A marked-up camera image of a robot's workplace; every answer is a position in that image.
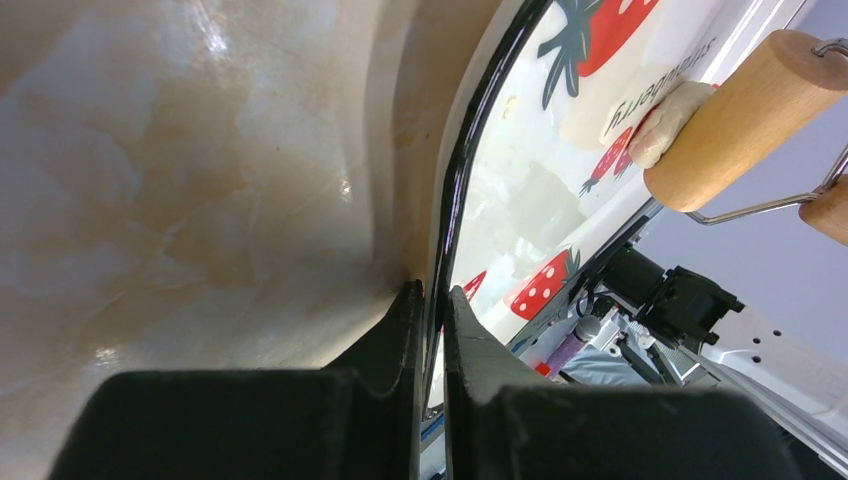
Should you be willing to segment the white dough lump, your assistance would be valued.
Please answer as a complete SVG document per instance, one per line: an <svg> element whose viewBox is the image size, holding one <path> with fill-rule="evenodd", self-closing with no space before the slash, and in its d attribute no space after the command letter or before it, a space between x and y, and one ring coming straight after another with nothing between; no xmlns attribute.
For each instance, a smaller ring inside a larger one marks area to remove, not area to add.
<svg viewBox="0 0 848 480"><path fill-rule="evenodd" d="M671 147L694 113L717 88L708 83L686 81L678 85L646 115L627 147L632 162L650 169Z"/></svg>

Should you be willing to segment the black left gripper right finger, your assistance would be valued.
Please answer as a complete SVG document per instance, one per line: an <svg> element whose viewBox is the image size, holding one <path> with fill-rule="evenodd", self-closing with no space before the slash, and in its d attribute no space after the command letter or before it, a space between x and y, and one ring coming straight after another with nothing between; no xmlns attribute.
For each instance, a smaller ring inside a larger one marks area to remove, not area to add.
<svg viewBox="0 0 848 480"><path fill-rule="evenodd" d="M452 479L796 479L767 416L724 390L566 386L442 297Z"/></svg>

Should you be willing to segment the strawberry print rectangular tray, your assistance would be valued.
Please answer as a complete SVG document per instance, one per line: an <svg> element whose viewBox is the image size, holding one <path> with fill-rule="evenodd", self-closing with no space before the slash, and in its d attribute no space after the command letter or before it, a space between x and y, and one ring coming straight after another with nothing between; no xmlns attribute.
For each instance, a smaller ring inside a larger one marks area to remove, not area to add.
<svg viewBox="0 0 848 480"><path fill-rule="evenodd" d="M542 374L574 314L570 283L651 211L625 154L678 84L719 84L801 1L504 1L472 57L451 121L453 264L480 323Z"/></svg>

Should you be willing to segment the wooden dough roller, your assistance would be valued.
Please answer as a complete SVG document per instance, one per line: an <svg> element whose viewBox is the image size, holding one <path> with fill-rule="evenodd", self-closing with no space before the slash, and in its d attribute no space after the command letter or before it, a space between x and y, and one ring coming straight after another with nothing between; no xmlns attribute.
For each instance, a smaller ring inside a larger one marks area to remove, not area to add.
<svg viewBox="0 0 848 480"><path fill-rule="evenodd" d="M712 217L701 208L847 94L847 41L771 32L693 113L643 174L664 207L714 226L795 207L824 236L847 242L847 155L811 192Z"/></svg>

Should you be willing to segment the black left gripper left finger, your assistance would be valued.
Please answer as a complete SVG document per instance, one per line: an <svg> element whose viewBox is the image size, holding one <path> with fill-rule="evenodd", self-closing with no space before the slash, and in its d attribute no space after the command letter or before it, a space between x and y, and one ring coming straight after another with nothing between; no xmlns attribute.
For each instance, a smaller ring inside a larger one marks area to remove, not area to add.
<svg viewBox="0 0 848 480"><path fill-rule="evenodd" d="M107 379L53 479L414 479L424 295L323 368L134 371Z"/></svg>

